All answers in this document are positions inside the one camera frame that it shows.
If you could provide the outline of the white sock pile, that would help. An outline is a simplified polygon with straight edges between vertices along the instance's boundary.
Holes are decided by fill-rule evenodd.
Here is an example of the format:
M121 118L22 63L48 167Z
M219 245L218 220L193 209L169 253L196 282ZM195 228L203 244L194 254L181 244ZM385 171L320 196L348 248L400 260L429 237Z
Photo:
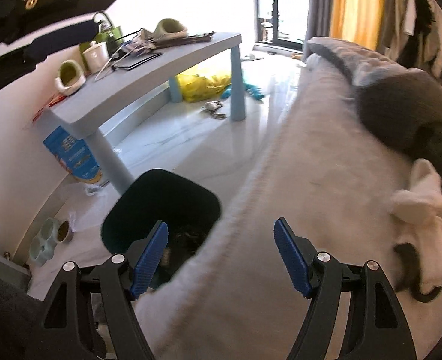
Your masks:
M406 188L389 198L389 213L397 225L394 289L432 302L442 292L442 178L428 160L414 161Z

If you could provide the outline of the grey bed sheet mattress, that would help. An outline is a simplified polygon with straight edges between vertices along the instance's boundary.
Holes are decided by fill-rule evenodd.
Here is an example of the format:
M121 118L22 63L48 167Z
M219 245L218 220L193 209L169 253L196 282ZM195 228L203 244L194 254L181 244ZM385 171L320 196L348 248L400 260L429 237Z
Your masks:
M198 253L135 312L157 359L284 359L309 307L273 226L285 218L340 262L399 274L390 196L412 163L361 125L349 83L318 55L301 70L279 133Z

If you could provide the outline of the light blue side table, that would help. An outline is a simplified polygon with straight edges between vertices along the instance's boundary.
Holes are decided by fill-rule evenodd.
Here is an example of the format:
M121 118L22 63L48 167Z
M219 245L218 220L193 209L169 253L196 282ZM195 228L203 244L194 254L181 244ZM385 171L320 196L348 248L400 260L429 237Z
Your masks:
M81 90L45 113L70 135L83 139L102 174L119 194L124 194L134 178L115 154L100 130L101 125L138 98L168 83L174 98L180 97L175 77L198 63L223 51L231 50L231 114L232 121L245 119L245 86L240 61L239 33L216 33L210 41L168 48L153 61L128 72L115 72L99 81L88 79Z

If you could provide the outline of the white lidded cup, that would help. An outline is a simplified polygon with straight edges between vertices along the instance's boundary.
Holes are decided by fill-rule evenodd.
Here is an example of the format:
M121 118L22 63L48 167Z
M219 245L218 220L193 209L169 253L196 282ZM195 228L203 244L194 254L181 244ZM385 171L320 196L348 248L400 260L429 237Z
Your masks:
M109 52L105 41L91 41L82 55L91 73L100 72L109 61Z

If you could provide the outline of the pale green pet bowl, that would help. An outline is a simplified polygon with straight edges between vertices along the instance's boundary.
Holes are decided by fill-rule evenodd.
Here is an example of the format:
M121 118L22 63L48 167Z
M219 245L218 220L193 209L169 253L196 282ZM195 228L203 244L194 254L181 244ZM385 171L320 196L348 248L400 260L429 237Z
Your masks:
M69 243L73 238L73 231L68 220L60 221L47 218L40 230L31 240L29 258L37 267L42 267L54 256L55 248L63 243Z

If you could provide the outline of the green handbag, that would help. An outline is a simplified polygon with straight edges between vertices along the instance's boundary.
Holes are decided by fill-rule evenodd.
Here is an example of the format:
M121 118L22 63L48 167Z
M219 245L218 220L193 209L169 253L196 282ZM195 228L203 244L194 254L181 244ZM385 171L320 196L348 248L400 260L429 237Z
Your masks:
M97 35L93 38L95 43L106 43L108 55L116 53L116 49L122 43L122 30L120 26L115 27L104 11L99 11L93 16L93 21L97 24Z

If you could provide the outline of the blue cardboard box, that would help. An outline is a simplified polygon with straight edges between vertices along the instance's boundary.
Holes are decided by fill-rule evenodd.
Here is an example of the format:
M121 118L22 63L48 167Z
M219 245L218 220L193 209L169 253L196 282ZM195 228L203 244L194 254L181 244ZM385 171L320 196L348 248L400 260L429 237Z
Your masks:
M76 180L85 184L101 181L102 171L84 140L76 139L58 126L43 141L60 165Z

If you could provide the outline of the black tablet on table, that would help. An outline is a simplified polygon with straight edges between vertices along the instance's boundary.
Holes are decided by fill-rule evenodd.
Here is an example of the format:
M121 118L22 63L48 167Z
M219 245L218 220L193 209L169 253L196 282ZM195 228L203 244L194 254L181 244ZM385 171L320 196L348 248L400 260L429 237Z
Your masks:
M162 54L157 52L143 54L143 55L128 55L125 58L121 58L118 61L116 61L111 66L111 70L131 71L161 56Z

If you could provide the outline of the brown sticks bundle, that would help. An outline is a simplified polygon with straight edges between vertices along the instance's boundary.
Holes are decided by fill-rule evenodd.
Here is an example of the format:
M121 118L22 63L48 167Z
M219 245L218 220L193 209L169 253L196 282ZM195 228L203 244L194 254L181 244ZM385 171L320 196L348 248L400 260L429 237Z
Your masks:
M211 41L213 36L214 32L210 32L210 33L203 33L203 34L191 35L186 37L178 37L175 39L150 40L148 43L148 47L151 50L156 50L156 49L160 50L170 47L203 43Z

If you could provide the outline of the keys with white ball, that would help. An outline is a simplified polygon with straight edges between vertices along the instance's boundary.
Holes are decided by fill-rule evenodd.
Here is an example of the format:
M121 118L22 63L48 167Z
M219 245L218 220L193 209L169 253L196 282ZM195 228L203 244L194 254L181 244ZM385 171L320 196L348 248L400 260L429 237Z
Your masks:
M223 108L222 102L215 100L215 101L208 101L206 102L202 107L202 112L206 113L213 119L226 119L227 115L223 112L221 112Z

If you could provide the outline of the teal plush toy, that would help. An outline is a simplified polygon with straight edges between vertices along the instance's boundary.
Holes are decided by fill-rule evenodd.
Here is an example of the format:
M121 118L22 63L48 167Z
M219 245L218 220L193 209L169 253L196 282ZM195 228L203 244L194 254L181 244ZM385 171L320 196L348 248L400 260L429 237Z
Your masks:
M244 83L245 86L245 92L251 96L251 98L257 100L257 101L261 101L264 99L265 94L262 92L262 90L256 86L256 85L251 85L248 83ZM231 86L227 86L225 88L224 91L222 91L222 94L220 95L221 99L227 99L231 96Z

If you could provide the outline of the yellow plastic bag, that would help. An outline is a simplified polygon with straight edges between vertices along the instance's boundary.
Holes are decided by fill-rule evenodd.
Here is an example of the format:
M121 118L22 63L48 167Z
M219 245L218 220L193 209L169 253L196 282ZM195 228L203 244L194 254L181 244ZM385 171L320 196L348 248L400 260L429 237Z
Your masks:
M229 74L200 76L197 74L181 73L176 76L180 93L186 102L208 101L220 96L231 85Z

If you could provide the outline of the dark grey fluffy blanket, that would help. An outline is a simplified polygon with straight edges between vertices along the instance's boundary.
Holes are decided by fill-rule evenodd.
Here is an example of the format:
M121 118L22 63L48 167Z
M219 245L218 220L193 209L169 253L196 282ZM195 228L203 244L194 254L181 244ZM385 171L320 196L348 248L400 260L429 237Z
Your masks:
M327 59L352 87L358 118L383 144L413 160L429 160L442 178L442 88L356 43L313 37L309 49Z

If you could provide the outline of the hanging clothes rack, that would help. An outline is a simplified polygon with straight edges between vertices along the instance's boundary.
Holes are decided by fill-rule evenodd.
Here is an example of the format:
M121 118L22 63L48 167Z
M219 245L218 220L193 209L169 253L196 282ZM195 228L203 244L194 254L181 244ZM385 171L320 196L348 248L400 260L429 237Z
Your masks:
M376 50L442 86L442 9L436 0L384 0Z

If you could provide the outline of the yellow curtain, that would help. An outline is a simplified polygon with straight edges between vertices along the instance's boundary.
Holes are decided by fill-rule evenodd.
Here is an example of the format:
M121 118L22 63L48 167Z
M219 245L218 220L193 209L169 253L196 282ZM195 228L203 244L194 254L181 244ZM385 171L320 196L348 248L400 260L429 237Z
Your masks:
M377 47L384 0L333 0L330 37Z

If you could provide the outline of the black framed window door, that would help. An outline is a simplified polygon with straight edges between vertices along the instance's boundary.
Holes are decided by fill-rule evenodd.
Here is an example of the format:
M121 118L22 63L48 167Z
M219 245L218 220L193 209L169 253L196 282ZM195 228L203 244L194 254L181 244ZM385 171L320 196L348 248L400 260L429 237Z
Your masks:
M256 43L301 52L310 0L254 0Z

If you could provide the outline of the grey curtain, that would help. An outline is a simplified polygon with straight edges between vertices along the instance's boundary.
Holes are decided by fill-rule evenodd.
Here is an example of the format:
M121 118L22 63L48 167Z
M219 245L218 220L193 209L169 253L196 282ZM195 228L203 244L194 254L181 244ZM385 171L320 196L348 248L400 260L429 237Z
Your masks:
M333 0L310 0L305 40L328 37L331 27Z

